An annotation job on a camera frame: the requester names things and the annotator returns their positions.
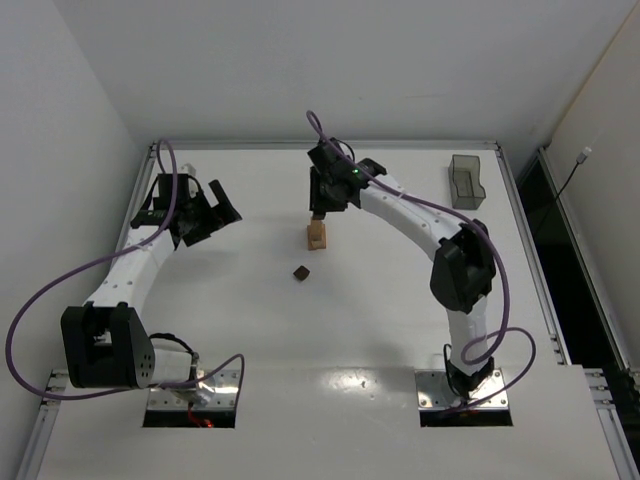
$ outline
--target white wall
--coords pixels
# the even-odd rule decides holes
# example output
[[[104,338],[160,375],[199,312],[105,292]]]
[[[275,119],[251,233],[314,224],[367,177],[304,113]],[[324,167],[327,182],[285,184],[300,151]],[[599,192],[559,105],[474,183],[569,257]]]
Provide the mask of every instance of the white wall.
[[[550,170],[556,183],[563,183],[578,152],[593,146],[593,154],[578,169],[563,198],[575,214],[636,366],[640,365],[639,52],[640,7],[636,7],[549,148]]]
[[[142,153],[51,0],[0,2],[0,335],[31,293],[112,250]],[[60,315],[101,272],[70,281],[25,318],[20,371],[43,387],[64,366]],[[14,478],[38,399],[0,367],[0,478]]]
[[[136,135],[548,141],[636,0],[55,0]]]

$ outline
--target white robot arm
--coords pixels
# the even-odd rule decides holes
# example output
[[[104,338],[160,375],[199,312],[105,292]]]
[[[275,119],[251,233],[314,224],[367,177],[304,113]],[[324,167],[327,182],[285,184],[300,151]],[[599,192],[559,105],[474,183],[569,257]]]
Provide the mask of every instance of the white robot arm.
[[[119,257],[84,305],[65,310],[62,337],[75,387],[146,388],[193,379],[195,355],[154,348],[140,312],[162,265],[181,244],[198,243],[242,217],[217,180],[209,184],[219,202],[212,208],[192,175],[195,171],[186,171],[177,174],[176,207],[167,228],[153,241]],[[172,174],[159,174],[156,181],[158,196],[151,197],[152,190],[132,220],[127,247],[154,235],[168,213]]]
[[[391,175],[378,176],[385,185],[396,188],[400,185]],[[379,186],[370,183],[360,192],[362,210],[385,220],[418,245],[429,259],[434,262],[437,250],[442,246],[440,240],[451,238],[460,231],[460,226],[450,218],[443,218],[433,210],[422,208],[415,203],[389,195]],[[482,370],[488,360],[467,365],[462,361],[464,346],[477,338],[487,335],[485,311],[487,298],[483,296],[473,305],[469,313],[447,310],[449,333],[451,335],[451,364],[466,375],[472,376]],[[487,341],[479,341],[468,351],[469,358],[477,358],[487,351]]]
[[[451,385],[456,393],[469,398],[494,368],[492,357],[481,362],[465,362],[462,358],[463,348],[471,341],[475,342],[468,349],[467,358],[477,359],[488,350],[485,312],[491,279],[496,273],[491,253],[468,225],[391,195],[371,181],[375,177],[394,190],[400,189],[383,166],[366,158],[354,169],[336,156],[335,147],[340,148],[337,141],[334,147],[321,141],[308,152],[313,163],[310,248],[323,248],[312,238],[312,226],[317,227],[328,212],[344,211],[349,203],[382,218],[418,245],[433,262],[431,292],[447,311],[452,347],[447,370]],[[479,221],[474,222],[486,231]],[[315,231],[324,233],[323,228]]]

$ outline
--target wooden block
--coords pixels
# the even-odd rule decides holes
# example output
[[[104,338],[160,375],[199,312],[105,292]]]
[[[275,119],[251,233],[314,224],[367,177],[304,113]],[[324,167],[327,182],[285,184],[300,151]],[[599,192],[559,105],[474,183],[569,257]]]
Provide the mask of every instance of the wooden block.
[[[309,250],[327,248],[327,232],[322,220],[311,220],[307,225],[307,247]]]

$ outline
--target white table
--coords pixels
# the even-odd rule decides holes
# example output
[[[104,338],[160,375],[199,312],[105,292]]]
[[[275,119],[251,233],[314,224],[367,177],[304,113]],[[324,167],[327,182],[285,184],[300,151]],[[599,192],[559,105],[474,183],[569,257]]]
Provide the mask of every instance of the white table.
[[[328,215],[327,250],[307,251],[304,148],[184,149],[178,163],[193,164],[203,185],[218,178],[244,219],[173,255],[142,320],[148,333],[184,338],[211,366],[246,355],[236,428],[141,428],[146,391],[64,403],[38,478],[617,478],[582,368],[557,363],[503,160],[475,148],[357,153],[445,205],[451,155],[480,156],[487,199],[474,216],[504,258],[511,324],[538,344],[533,370],[509,391],[512,427],[420,427],[414,369],[442,367],[448,340],[445,310],[429,290],[431,264],[399,232],[354,207]],[[132,207],[150,178],[149,164]],[[299,265],[311,270],[302,283],[292,275]],[[490,328],[501,308],[496,278]],[[527,341],[510,334],[496,366],[509,380],[528,356]],[[360,368],[374,380],[366,388],[336,382]]]

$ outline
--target metal frame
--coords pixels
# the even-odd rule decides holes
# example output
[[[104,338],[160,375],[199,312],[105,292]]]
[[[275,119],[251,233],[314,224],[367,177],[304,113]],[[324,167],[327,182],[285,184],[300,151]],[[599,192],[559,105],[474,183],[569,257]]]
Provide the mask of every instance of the metal frame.
[[[265,141],[210,141],[170,140],[176,150],[308,150],[316,140]],[[348,140],[354,148],[374,149],[429,149],[429,150],[497,150],[493,140]]]
[[[62,393],[65,391],[68,381],[69,374],[67,370],[52,370],[49,375],[46,390],[48,392]],[[59,409],[59,401],[42,400],[42,402],[40,402],[38,418],[36,418],[29,442],[27,443],[27,448],[22,456],[22,463],[20,464],[16,480],[36,480],[38,478],[40,465],[42,465],[42,459],[47,450],[47,444],[49,443],[51,432],[53,432],[53,425],[55,424]]]
[[[559,185],[560,183],[556,182],[553,173],[549,169],[549,157],[544,148],[541,148],[538,151],[538,159],[552,193],[555,195],[557,193],[556,185]],[[579,223],[576,221],[575,214],[573,213],[573,210],[568,204],[566,198],[561,196],[558,198],[556,203],[558,205],[560,215],[562,216],[562,221],[568,227],[567,230],[571,244],[576,252],[580,268],[582,269],[582,273],[587,281],[587,286],[589,287],[591,296],[594,299],[598,315],[602,319],[602,324],[607,334],[607,338],[609,339],[609,343],[613,348],[613,353],[616,357],[618,367],[620,370],[628,370],[632,367],[627,353],[628,348],[622,340],[623,337],[620,335],[619,328],[617,326],[618,321],[611,305],[611,301],[606,293],[606,289],[604,288],[602,280],[598,276],[593,260],[590,258],[589,250],[582,240]]]
[[[633,381],[633,388],[636,390],[636,392],[640,393],[640,370],[632,368],[631,370],[629,370],[629,376]]]
[[[542,271],[542,265],[540,264],[540,259],[538,258],[538,253],[535,249],[531,230],[529,230],[529,224],[524,213],[522,202],[520,201],[518,188],[516,187],[516,182],[513,174],[511,173],[511,167],[509,166],[509,162],[507,161],[507,157],[502,147],[498,147],[496,157],[498,157],[498,164],[500,165],[502,178],[504,179],[505,186],[507,187],[507,195],[509,196],[511,208],[513,209],[513,214],[516,218],[518,232],[520,232],[520,238],[522,239],[522,245],[527,256],[527,262],[531,269],[531,275],[536,287],[536,292],[538,293],[538,299],[540,300],[542,314],[545,322],[547,323],[547,329],[549,330],[549,337],[553,343],[556,355],[559,355],[560,357],[558,359],[558,363],[571,365],[571,358],[569,357],[567,343],[562,335],[562,328],[560,327],[556,310],[553,308],[553,302],[551,300],[551,294],[549,293],[549,287],[547,286],[547,280],[545,279],[544,272]]]
[[[151,178],[151,172],[153,170],[153,163],[155,160],[156,144],[154,143],[147,148],[147,151],[142,157],[140,169],[138,170],[138,175],[136,177],[136,183],[133,187],[133,192],[131,193],[131,200],[129,200],[129,205],[127,206],[127,211],[124,215],[124,222],[120,230],[116,250],[122,250],[124,248],[124,244],[127,241],[127,235],[129,234],[129,222],[133,219],[136,212],[140,209],[140,205],[142,205],[142,202],[144,201],[144,195],[147,190],[147,185],[149,184],[149,179]],[[117,258],[113,259],[111,266],[113,266],[116,260]]]
[[[603,371],[599,368],[585,368],[584,374],[620,480],[640,480],[638,467],[627,443],[627,437],[624,434],[620,417],[618,417],[618,412],[613,404],[609,385]]]

